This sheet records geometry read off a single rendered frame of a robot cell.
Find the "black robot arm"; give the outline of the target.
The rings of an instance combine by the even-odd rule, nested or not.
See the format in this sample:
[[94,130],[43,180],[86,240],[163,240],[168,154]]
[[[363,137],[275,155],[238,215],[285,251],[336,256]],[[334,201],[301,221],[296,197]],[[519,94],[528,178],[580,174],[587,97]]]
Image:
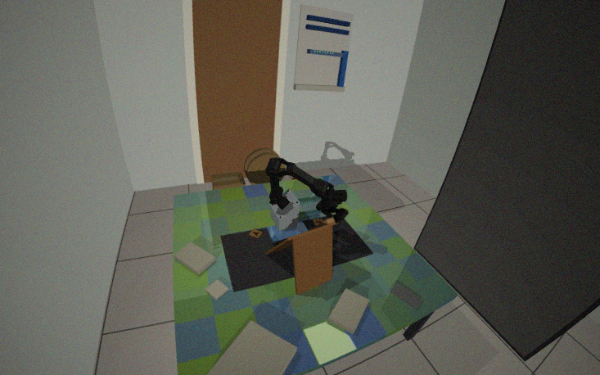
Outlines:
[[[281,164],[286,165],[286,169],[279,171]],[[283,158],[270,158],[265,172],[270,178],[271,192],[269,194],[269,203],[278,205],[281,210],[290,203],[282,196],[283,187],[279,186],[279,177],[284,175],[291,175],[310,187],[311,191],[316,196],[321,197],[324,204],[329,204],[334,201],[336,205],[340,205],[347,199],[346,190],[334,190],[334,185],[331,183],[320,178],[314,178],[297,167],[295,163],[287,162]],[[329,189],[327,190],[328,187]]]

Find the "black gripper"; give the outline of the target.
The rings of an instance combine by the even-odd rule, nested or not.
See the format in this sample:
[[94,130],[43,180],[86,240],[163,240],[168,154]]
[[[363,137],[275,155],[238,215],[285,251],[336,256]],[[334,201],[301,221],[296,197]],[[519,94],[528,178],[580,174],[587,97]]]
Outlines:
[[337,206],[338,205],[336,205],[334,201],[332,201],[329,204],[324,204],[323,201],[320,201],[316,205],[316,209],[324,213],[329,218],[332,218],[332,213],[336,213],[334,219],[337,220],[337,222],[339,223],[347,216],[348,210],[345,210],[343,208],[337,209]]

